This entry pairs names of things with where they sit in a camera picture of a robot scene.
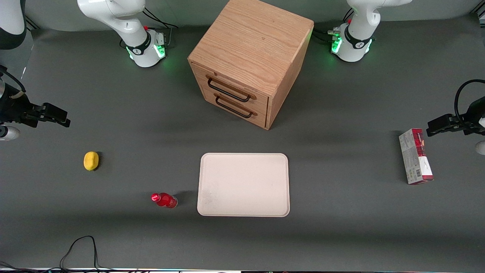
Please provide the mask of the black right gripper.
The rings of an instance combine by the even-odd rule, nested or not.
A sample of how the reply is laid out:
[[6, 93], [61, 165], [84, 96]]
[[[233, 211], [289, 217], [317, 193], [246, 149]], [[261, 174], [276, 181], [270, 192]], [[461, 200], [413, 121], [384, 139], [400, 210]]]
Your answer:
[[38, 111], [38, 105], [32, 104], [24, 91], [17, 88], [1, 88], [0, 124], [21, 123], [37, 127], [38, 122], [53, 122], [64, 127], [70, 127], [67, 112], [50, 103], [43, 103], [43, 115]]

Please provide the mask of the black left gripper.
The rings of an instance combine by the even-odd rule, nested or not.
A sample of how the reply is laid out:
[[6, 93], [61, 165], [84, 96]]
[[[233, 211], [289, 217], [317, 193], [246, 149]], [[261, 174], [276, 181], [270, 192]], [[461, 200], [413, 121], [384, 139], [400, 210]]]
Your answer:
[[469, 129], [464, 130], [458, 116], [444, 114], [439, 119], [433, 119], [427, 123], [428, 128], [426, 129], [426, 134], [428, 137], [432, 137], [440, 133], [464, 130], [464, 135], [471, 135], [472, 133], [485, 135], [484, 117], [485, 97], [482, 97], [472, 102], [464, 114], [464, 122], [468, 125]]

